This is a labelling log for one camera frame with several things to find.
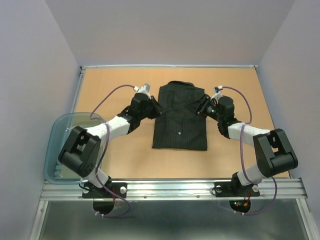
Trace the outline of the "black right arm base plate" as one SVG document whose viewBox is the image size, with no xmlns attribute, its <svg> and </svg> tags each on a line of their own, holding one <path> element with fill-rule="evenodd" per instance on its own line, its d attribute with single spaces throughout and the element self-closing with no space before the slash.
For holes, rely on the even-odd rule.
<svg viewBox="0 0 320 240">
<path fill-rule="evenodd" d="M 214 183 L 211 194 L 218 198 L 259 197 L 260 192 L 253 190 L 253 185 L 242 186 L 231 181 L 218 181 Z"/>
</svg>

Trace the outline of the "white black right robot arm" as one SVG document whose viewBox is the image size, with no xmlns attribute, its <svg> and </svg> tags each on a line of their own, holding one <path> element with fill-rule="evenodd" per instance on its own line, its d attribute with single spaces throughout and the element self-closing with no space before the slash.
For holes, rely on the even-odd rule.
<svg viewBox="0 0 320 240">
<path fill-rule="evenodd" d="M 249 126 L 235 118 L 234 101 L 228 96 L 209 97 L 204 95 L 188 107 L 204 118 L 217 121 L 220 134 L 228 139 L 239 140 L 254 148 L 256 163 L 232 175 L 231 181 L 215 185 L 218 197 L 242 197 L 247 193 L 259 196 L 254 185 L 263 179 L 295 169 L 298 158 L 291 143 L 282 129 L 260 129 Z"/>
</svg>

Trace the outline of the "black pinstriped long sleeve shirt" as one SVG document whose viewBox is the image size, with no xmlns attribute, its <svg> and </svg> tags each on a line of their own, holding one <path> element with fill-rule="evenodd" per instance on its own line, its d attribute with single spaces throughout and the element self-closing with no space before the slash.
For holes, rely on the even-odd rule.
<svg viewBox="0 0 320 240">
<path fill-rule="evenodd" d="M 204 95 L 204 89 L 190 82 L 174 80 L 159 88 L 158 103 L 163 112 L 155 119 L 152 148 L 208 149 L 206 119 L 186 108 Z"/>
</svg>

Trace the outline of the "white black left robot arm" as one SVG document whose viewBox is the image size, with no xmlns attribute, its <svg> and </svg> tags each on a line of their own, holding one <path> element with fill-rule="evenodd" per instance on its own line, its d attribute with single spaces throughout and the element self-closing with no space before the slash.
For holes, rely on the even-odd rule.
<svg viewBox="0 0 320 240">
<path fill-rule="evenodd" d="M 109 142 L 130 134 L 144 119 L 155 119 L 162 114 L 162 107 L 153 96 L 136 93 L 121 113 L 109 121 L 93 127 L 76 126 L 70 132 L 59 155 L 58 161 L 76 173 L 82 180 L 94 185 L 100 197 L 111 193 L 110 177 L 100 169 Z"/>
</svg>

